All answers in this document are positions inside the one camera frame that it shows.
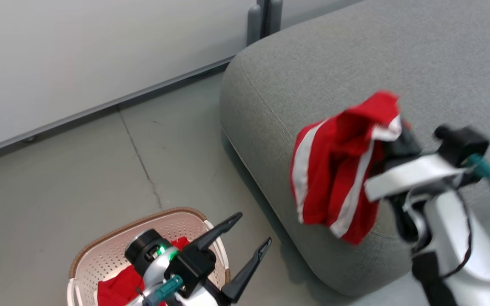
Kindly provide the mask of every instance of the gray ottoman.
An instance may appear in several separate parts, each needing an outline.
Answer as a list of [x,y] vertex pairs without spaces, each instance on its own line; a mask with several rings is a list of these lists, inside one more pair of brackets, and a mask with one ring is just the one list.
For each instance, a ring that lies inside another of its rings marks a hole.
[[[490,0],[366,0],[262,39],[228,66],[222,127],[315,274],[346,295],[379,289],[410,267],[392,212],[358,247],[299,224],[289,167],[307,124],[364,101],[401,95],[402,113],[426,150],[441,123],[490,135]],[[480,220],[490,189],[465,190]]]

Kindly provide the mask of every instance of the red and white striped fabric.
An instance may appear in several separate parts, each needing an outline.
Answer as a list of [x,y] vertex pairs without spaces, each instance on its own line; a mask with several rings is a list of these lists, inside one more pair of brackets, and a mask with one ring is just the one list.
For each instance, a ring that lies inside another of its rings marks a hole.
[[380,141],[400,136],[397,100],[393,93],[379,91],[362,104],[301,130],[291,165],[301,223],[324,224],[352,244],[368,234],[378,203],[368,202],[363,184],[371,165],[383,159]]

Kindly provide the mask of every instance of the teal connector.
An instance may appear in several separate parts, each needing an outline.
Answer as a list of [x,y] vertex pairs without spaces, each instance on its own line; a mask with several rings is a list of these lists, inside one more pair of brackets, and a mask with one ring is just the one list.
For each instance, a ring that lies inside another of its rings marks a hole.
[[490,182],[490,163],[482,155],[472,154],[468,157],[466,166],[472,168],[474,174],[480,178],[486,178]]
[[184,281],[179,275],[171,277],[166,283],[155,290],[156,297],[158,300],[167,300],[170,296],[175,294],[179,289],[181,289]]

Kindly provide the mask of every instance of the basket rim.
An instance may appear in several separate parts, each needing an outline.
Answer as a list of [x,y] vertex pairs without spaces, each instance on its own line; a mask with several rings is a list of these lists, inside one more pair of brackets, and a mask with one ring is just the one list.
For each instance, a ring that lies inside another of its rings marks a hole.
[[[74,279],[75,275],[76,275],[76,272],[77,272],[77,265],[78,263],[80,262],[80,260],[83,258],[83,256],[89,251],[91,250],[92,248],[94,248],[94,246],[97,246],[98,244],[100,244],[101,242],[104,242],[110,238],[112,238],[113,236],[116,236],[118,234],[121,234],[122,232],[124,231],[127,231],[131,228],[134,228],[142,223],[145,223],[146,221],[151,221],[152,219],[156,219],[156,218],[160,218],[160,217],[164,217],[166,215],[171,215],[173,213],[190,213],[192,215],[195,215],[196,217],[200,218],[202,221],[206,221],[207,220],[207,217],[201,213],[200,211],[196,210],[196,209],[193,209],[193,208],[190,208],[190,207],[176,207],[176,208],[173,208],[173,209],[168,209],[168,210],[165,210],[165,211],[161,211],[161,212],[157,212],[157,213],[154,213],[153,215],[148,215],[147,217],[144,217],[144,218],[141,218],[141,219],[138,219],[136,221],[133,221],[127,225],[124,225],[120,228],[117,228],[115,229],[114,231],[108,233],[108,234],[105,234],[103,236],[101,236],[100,238],[90,242],[89,244],[87,244],[87,246],[85,246],[84,248],[82,248],[82,250],[80,250],[80,252],[78,253],[78,255],[75,256],[74,260],[73,260],[73,263],[71,264],[71,269],[69,270],[69,278],[70,279]],[[230,282],[230,269],[226,269],[225,271],[225,283],[229,283]]]

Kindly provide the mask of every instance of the red clothing in basket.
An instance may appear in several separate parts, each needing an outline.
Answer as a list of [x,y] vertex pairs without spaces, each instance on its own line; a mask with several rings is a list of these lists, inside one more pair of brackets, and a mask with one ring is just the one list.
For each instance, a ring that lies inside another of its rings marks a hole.
[[[189,244],[189,241],[186,237],[181,237],[173,240],[171,244],[182,250]],[[136,288],[145,290],[145,285],[134,266],[129,266],[114,278],[97,283],[97,304],[99,306],[126,306],[137,298]]]

